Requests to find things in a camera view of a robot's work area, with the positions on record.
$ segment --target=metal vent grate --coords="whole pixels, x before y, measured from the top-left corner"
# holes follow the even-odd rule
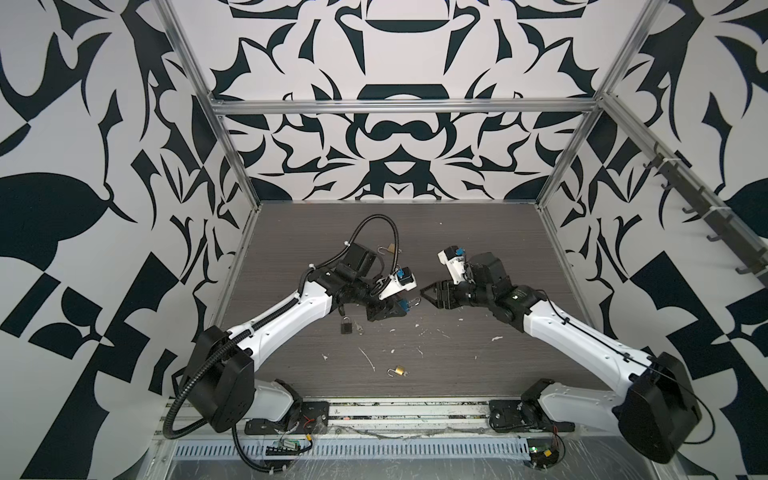
[[[251,458],[262,459],[273,440],[243,440]],[[316,439],[302,458],[318,460],[371,460],[397,458],[509,458],[529,460],[528,441],[517,438],[480,439]],[[231,440],[181,440],[176,460],[231,460],[237,452]],[[294,456],[270,456],[272,459]]]

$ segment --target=metal bracket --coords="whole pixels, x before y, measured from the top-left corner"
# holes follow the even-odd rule
[[[752,273],[768,286],[768,246],[679,158],[658,154],[649,164],[667,179],[665,190],[675,189],[690,205],[686,214],[696,214],[714,231],[710,242],[723,241],[744,263],[740,275]]]
[[[488,424],[498,433],[509,432],[551,432],[552,427],[558,427],[558,432],[568,433],[576,429],[573,422],[552,422],[546,415],[538,417],[528,410],[539,408],[538,405],[528,405],[522,400],[491,400],[488,403],[491,418]]]

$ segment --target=wooden floor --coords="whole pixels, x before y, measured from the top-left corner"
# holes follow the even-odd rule
[[[493,252],[513,283],[546,290],[581,317],[539,216],[527,204],[265,204],[223,326],[253,318],[296,289],[309,263],[343,248],[367,215],[397,224],[401,266],[420,286],[449,278],[437,253],[459,245],[469,256]],[[374,220],[357,242],[375,249],[392,242],[389,226]],[[387,268],[391,257],[387,257]],[[408,297],[418,296],[418,289]],[[540,378],[570,386],[605,388],[587,370],[549,345],[519,333],[482,308],[437,310],[426,301],[408,316],[369,323],[347,306],[363,334],[341,335],[333,312],[306,327],[261,367],[264,380],[282,379],[302,396],[519,395]],[[376,367],[371,367],[369,360]],[[390,378],[402,365],[407,377]]]

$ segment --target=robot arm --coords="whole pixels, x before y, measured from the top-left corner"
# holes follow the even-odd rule
[[[192,406],[216,432],[231,429],[246,414],[265,419],[287,430],[297,412],[298,395],[280,382],[254,382],[253,374],[289,338],[315,320],[345,303],[366,307],[368,321],[404,316],[408,303],[400,293],[416,287],[410,269],[397,268],[385,286],[365,276],[376,253],[349,243],[344,254],[328,266],[312,270],[298,290],[259,316],[222,332],[215,326],[200,334],[184,371],[181,385],[201,371],[205,362],[228,340],[236,339],[233,352],[214,363],[189,392]]]
[[[492,428],[549,430],[559,422],[578,422],[621,434],[641,454],[666,463],[701,420],[680,360],[625,346],[568,315],[543,291],[512,284],[492,253],[467,261],[464,250],[452,246],[438,258],[452,279],[423,288],[422,298],[441,309],[488,308],[496,319],[552,345],[611,389],[577,389],[543,379],[516,409],[494,412]]]

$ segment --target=black and white patterned backdrop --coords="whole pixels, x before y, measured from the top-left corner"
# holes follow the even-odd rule
[[[619,95],[766,237],[768,5],[672,0]],[[768,290],[605,114],[548,210],[591,317],[609,335],[683,359],[717,432],[683,445],[690,475],[768,475]],[[705,416],[689,440],[712,429]]]
[[[263,200],[534,200],[581,114],[233,115]]]
[[[207,82],[244,100],[592,95],[637,0],[174,0]],[[388,86],[409,87],[392,92]]]
[[[250,212],[145,0],[0,5],[3,478],[147,450]]]
[[[619,98],[768,238],[768,4],[671,0]]]
[[[591,97],[635,0],[177,0],[224,100]],[[231,118],[262,199],[535,199],[576,114]]]

